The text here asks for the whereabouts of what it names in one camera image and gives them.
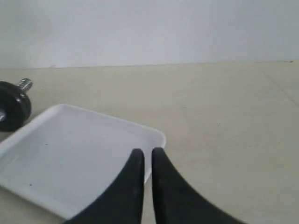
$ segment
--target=wall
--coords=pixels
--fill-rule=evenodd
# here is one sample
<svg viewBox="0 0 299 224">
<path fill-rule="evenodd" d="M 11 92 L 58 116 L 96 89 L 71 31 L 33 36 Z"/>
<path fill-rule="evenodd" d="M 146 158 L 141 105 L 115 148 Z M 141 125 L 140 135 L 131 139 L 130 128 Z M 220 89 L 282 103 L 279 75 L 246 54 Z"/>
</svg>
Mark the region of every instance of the wall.
<svg viewBox="0 0 299 224">
<path fill-rule="evenodd" d="M 299 59 L 298 0 L 0 0 L 0 68 Z"/>
</svg>

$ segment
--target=white wall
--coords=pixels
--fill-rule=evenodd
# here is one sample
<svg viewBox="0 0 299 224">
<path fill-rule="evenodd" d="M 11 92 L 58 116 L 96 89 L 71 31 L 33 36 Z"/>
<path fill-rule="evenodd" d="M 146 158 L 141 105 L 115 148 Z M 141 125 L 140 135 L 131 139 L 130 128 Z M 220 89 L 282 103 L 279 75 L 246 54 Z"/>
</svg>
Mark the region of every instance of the white wall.
<svg viewBox="0 0 299 224">
<path fill-rule="evenodd" d="M 298 0 L 0 0 L 0 68 L 292 59 Z"/>
</svg>

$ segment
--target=beige table surface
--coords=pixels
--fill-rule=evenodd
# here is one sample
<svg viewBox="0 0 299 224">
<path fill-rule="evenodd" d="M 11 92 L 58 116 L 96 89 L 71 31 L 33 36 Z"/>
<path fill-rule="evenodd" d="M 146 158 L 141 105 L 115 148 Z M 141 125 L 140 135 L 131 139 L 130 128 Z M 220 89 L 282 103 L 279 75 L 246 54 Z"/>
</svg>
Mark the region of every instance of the beige table surface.
<svg viewBox="0 0 299 224">
<path fill-rule="evenodd" d="M 298 223 L 299 62 L 0 70 L 0 80 L 22 77 L 34 81 L 31 119 L 68 103 L 155 127 L 176 168 L 220 208 Z M 1 224 L 61 222 L 0 189 Z M 142 223 L 154 223 L 150 182 Z"/>
</svg>

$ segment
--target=threaded bolt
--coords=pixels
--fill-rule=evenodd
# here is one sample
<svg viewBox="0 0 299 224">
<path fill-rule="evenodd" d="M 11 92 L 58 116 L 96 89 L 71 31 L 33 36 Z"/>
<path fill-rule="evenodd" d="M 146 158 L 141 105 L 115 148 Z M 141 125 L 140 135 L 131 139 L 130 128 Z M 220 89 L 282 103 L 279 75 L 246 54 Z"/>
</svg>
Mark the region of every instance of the threaded bolt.
<svg viewBox="0 0 299 224">
<path fill-rule="evenodd" d="M 33 85 L 33 82 L 29 78 L 24 78 L 16 85 L 18 86 L 23 92 L 27 92 Z M 0 109 L 0 122 L 4 121 L 6 118 L 6 113 L 4 110 Z"/>
</svg>

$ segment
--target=square plastic tray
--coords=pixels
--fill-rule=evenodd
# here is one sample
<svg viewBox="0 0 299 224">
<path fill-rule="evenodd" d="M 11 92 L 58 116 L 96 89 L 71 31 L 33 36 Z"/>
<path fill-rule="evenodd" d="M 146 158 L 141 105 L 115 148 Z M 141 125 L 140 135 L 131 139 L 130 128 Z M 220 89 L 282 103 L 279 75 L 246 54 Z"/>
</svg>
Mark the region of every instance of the square plastic tray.
<svg viewBox="0 0 299 224">
<path fill-rule="evenodd" d="M 69 219 L 112 183 L 133 148 L 164 147 L 162 132 L 71 105 L 56 105 L 0 144 L 0 185 Z"/>
</svg>

